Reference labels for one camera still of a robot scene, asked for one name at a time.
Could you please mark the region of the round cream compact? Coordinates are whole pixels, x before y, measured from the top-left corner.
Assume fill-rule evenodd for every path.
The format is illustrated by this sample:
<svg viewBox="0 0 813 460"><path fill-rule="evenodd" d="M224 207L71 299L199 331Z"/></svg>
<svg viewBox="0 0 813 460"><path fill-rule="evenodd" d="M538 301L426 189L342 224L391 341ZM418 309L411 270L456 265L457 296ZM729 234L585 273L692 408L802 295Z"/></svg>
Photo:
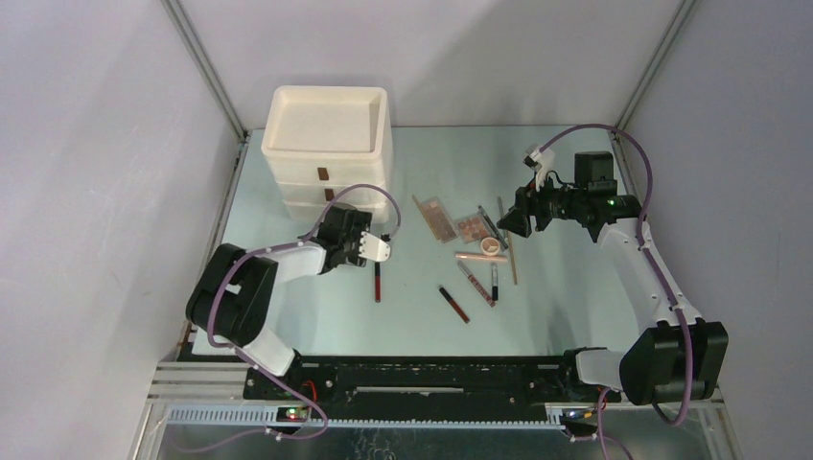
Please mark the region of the round cream compact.
<svg viewBox="0 0 813 460"><path fill-rule="evenodd" d="M493 257L501 252L501 244L494 237L483 238L479 242L480 252L482 255Z"/></svg>

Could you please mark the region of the red lip gloss black cap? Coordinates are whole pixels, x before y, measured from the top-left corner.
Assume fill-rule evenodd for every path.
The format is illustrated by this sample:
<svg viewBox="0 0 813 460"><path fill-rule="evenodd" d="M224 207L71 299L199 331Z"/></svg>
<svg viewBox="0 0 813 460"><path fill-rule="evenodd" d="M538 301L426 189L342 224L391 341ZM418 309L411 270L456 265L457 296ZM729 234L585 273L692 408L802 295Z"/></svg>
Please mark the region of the red lip gloss black cap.
<svg viewBox="0 0 813 460"><path fill-rule="evenodd" d="M376 303L382 301L382 280L381 280L381 263L374 263L374 300Z"/></svg>

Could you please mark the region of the white drawer organizer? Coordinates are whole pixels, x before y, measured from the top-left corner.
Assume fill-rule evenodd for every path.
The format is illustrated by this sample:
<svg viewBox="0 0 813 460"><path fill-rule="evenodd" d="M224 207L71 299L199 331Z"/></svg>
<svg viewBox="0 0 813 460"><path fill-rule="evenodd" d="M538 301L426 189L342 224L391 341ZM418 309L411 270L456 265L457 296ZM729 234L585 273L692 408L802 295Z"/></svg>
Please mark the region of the white drawer organizer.
<svg viewBox="0 0 813 460"><path fill-rule="evenodd" d="M272 98L261 151L286 201L386 202L394 153L381 87L284 85Z"/></svg>

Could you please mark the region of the clear mascara tube black cap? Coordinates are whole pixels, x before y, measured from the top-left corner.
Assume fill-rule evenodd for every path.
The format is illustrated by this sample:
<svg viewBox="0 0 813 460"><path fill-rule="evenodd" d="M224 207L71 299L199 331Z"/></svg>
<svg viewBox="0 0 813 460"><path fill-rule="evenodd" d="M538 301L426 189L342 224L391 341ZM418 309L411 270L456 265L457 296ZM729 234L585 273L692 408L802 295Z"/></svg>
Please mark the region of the clear mascara tube black cap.
<svg viewBox="0 0 813 460"><path fill-rule="evenodd" d="M499 267L497 263L490 263L491 297L495 303L499 300Z"/></svg>

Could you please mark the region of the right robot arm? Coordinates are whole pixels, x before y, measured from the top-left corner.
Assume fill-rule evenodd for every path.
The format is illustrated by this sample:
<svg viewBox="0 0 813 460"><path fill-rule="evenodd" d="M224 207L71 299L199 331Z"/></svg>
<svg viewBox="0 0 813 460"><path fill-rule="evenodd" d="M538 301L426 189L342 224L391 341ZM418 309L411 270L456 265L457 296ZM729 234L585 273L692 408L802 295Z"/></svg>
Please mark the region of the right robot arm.
<svg viewBox="0 0 813 460"><path fill-rule="evenodd" d="M596 386L622 391L636 405L710 398L729 344L725 327L705 320L664 267L642 206L622 195L609 152L574 157L574 178L558 179L552 149L531 148L523 159L533 179L497 226L528 238L556 219L577 222L612 260L629 298L640 336L631 348L573 351L574 364L557 376L561 394L585 399Z"/></svg>

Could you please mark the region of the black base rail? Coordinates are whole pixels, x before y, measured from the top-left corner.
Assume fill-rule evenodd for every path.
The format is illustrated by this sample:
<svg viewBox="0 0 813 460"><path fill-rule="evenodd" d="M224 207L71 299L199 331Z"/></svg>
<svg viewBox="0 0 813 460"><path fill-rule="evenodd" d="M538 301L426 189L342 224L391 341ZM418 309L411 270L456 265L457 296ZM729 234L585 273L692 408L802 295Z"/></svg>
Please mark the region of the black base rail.
<svg viewBox="0 0 813 460"><path fill-rule="evenodd" d="M593 406L600 393L567 356L304 356L282 381L250 369L243 397L294 402L301 391L335 423L512 423L548 422L548 407Z"/></svg>

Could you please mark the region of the long eyeshadow palette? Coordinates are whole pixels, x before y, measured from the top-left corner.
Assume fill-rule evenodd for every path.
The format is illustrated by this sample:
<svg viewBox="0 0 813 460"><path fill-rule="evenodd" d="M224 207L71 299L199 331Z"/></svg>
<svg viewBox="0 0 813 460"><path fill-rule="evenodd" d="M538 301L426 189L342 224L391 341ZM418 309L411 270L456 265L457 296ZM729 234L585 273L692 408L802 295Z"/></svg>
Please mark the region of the long eyeshadow palette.
<svg viewBox="0 0 813 460"><path fill-rule="evenodd" d="M438 197L421 201L420 205L430 230L440 242L451 242L458 238L453 221Z"/></svg>

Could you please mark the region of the red lettered lip gloss tube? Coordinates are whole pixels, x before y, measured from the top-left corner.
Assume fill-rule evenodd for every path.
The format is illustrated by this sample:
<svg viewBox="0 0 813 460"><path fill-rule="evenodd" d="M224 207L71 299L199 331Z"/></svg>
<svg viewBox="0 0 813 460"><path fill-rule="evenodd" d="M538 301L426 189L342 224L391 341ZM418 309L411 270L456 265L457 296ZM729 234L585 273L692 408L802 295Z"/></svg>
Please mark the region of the red lettered lip gloss tube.
<svg viewBox="0 0 813 460"><path fill-rule="evenodd" d="M486 289L482 285L482 283L476 278L476 276L471 271L471 269L468 266L466 266L462 261L458 261L457 266L462 271L462 273L466 276L466 278L471 283L471 285L474 287L474 289L477 291L477 293L484 299L485 303L489 307L493 308L496 305L496 302L494 301L492 296L486 291Z"/></svg>

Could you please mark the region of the white bottom drawer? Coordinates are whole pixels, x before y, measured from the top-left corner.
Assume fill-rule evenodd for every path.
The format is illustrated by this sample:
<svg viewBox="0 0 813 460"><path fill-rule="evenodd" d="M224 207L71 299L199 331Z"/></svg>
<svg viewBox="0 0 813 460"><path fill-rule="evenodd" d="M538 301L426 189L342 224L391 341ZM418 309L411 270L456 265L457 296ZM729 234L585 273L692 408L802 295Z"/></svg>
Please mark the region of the white bottom drawer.
<svg viewBox="0 0 813 460"><path fill-rule="evenodd" d="M314 223L327 206L326 203L307 203L284 200L289 215L294 220L303 220ZM368 212L372 215L373 224L387 223L391 217L389 205L386 202L372 205L354 205L354 208Z"/></svg>

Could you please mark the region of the aluminium frame rail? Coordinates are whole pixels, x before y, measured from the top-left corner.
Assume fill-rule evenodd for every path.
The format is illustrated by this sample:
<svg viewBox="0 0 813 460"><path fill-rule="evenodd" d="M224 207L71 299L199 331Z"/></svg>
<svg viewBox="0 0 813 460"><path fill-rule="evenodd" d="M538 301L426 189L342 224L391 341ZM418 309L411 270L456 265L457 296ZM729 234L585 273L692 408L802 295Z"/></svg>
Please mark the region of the aluminium frame rail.
<svg viewBox="0 0 813 460"><path fill-rule="evenodd" d="M162 7L173 23L177 35L183 43L189 57L196 66L202 82L211 93L216 106L224 116L231 131L239 142L247 138L247 129L238 115L237 109L228 95L218 70L197 32L196 26L186 11L182 1L161 0Z"/></svg>

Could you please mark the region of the small square blush palette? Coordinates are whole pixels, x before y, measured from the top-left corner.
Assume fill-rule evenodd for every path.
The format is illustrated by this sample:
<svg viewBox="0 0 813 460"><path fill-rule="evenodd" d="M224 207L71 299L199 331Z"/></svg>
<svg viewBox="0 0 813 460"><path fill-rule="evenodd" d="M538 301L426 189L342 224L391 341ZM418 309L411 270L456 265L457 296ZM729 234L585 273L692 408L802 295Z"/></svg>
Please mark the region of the small square blush palette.
<svg viewBox="0 0 813 460"><path fill-rule="evenodd" d="M479 214L460 218L454 222L454 226L465 243L479 242L492 236L489 227Z"/></svg>

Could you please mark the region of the dark red lip gloss tube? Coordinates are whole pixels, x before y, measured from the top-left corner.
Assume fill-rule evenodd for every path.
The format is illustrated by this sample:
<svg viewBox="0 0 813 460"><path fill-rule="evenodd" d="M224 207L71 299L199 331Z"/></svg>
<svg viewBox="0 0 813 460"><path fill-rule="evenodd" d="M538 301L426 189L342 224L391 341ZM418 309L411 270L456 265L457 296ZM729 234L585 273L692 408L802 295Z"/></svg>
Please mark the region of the dark red lip gloss tube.
<svg viewBox="0 0 813 460"><path fill-rule="evenodd" d="M445 287L439 286L438 291L440 295L444 298L444 300L450 305L450 307L454 310L454 312L458 315L458 317L465 323L469 324L471 319L468 314L459 306L459 304L455 301L452 295L446 290Z"/></svg>

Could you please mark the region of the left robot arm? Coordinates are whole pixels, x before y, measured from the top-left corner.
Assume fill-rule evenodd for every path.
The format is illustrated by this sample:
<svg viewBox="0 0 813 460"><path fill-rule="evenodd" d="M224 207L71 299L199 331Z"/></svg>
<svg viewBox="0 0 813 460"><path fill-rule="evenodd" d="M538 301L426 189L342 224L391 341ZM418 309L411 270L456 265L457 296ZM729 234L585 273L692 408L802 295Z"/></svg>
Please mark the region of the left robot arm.
<svg viewBox="0 0 813 460"><path fill-rule="evenodd" d="M303 374L292 365L300 355L267 324L273 290L341 265L364 267L362 241L370 235L372 220L372 213L339 203L302 242L261 251L220 245L192 291L186 318L218 344L266 370L266 386L278 398L295 397L302 389Z"/></svg>

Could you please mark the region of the pink concealer tube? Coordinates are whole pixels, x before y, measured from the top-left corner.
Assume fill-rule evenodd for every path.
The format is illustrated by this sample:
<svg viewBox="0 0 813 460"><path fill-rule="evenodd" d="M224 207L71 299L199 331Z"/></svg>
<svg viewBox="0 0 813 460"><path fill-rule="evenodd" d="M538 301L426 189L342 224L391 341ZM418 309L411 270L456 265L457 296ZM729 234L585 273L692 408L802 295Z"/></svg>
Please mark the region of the pink concealer tube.
<svg viewBox="0 0 813 460"><path fill-rule="evenodd" d="M508 258L503 255L485 255L457 251L454 253L454 256L462 261L485 262L489 264L506 264L508 262Z"/></svg>

